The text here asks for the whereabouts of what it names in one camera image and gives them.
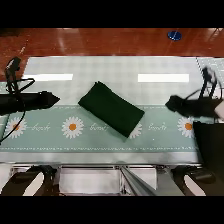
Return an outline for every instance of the blue object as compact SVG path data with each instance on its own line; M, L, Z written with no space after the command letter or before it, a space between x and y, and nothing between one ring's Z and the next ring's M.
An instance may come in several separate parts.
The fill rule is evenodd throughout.
M177 31L171 31L171 32L168 32L168 37L171 39L171 40L180 40L182 35L180 32L177 32Z

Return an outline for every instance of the green towel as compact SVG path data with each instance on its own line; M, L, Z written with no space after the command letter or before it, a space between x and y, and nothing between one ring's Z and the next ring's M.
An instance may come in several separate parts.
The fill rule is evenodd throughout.
M125 137L131 134L145 113L113 93L101 82L96 82L78 104Z

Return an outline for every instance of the reddish-brown floor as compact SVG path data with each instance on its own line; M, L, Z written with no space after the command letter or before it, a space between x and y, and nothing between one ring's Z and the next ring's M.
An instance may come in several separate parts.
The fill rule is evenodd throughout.
M174 42L171 30L182 33ZM23 28L0 33L0 76L14 56L160 55L224 57L222 28Z

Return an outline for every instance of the daisy print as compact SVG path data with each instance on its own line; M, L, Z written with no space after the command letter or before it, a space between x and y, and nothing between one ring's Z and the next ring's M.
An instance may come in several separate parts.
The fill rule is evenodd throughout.
M142 125L140 123L138 123L136 125L136 127L134 128L134 130L129 135L129 138L132 139L132 138L139 136L141 134L141 130L142 130Z
M20 118L19 117L15 117L14 119L11 119L11 121L8 122L7 126L6 126L6 129L5 131L6 132L10 132L13 130L13 128L17 125L17 123L20 121ZM11 135L9 135L9 137L11 138L17 138L18 136L22 135L23 134L23 131L25 131L27 128L27 125L26 125L26 121L25 119L23 119L19 126L12 132Z
M182 132L182 135L188 138L192 138L194 136L193 134L193 118L184 118L182 117L178 121L178 130Z
M65 122L63 122L63 135L65 135L66 138L75 138L76 136L82 134L81 131L83 130L83 127L84 125L81 119L79 119L78 117L69 117Z

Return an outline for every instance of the table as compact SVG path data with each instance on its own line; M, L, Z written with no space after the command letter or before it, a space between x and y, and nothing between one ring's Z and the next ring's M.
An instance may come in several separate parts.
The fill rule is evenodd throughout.
M171 121L180 121L181 116L168 111L164 104L171 95L176 94L186 97L196 89L201 88L203 79L200 66L212 64L223 83L224 74L221 71L224 68L222 67L223 62L223 59L167 56L31 57L25 68L24 76L45 74L42 77L51 79L52 76L56 76L53 74L68 74L67 76L57 76L61 78L69 78L69 74L72 74L72 80L36 81L26 90L26 92L46 90L60 97L61 100L51 109L27 112L26 121L29 121L28 123L33 122L31 125L27 125L29 132L27 131L26 134L18 136L18 138L5 140L0 147L0 161L57 164L198 164L201 159L197 147L194 147L194 144L189 141L191 139L178 132L177 128L174 131L176 124L172 126ZM189 74L189 82L138 82L138 74L149 73ZM124 139L116 131L110 130L109 132L106 124L77 106L79 99L88 92L96 81L105 83L116 94L145 110L146 115L148 114L148 117L145 116L144 120L140 121L143 127L147 124L147 132L143 131L143 128L140 137L135 136L134 141L128 139L125 143L127 147L123 148L122 141ZM71 117L74 111L76 116L84 116L82 120L86 124L84 131L87 135L82 134L80 138L76 138L82 138L82 141L73 141L74 139L72 139L69 142L65 136L59 135L61 126L56 123L59 120L58 117L64 116L62 120L65 121L66 117ZM10 115L9 122L15 116L19 116L19 114ZM148 119L150 117L156 119L152 122ZM50 133L47 132L49 130L54 130L54 134L49 135L49 138L44 140L45 134ZM90 135L91 131L98 133L98 137L92 138L94 134ZM144 145L142 146L139 139L143 139L143 137ZM159 138L163 140L163 143L161 143L163 145L158 145ZM171 144L175 142L174 140L181 143L173 146Z

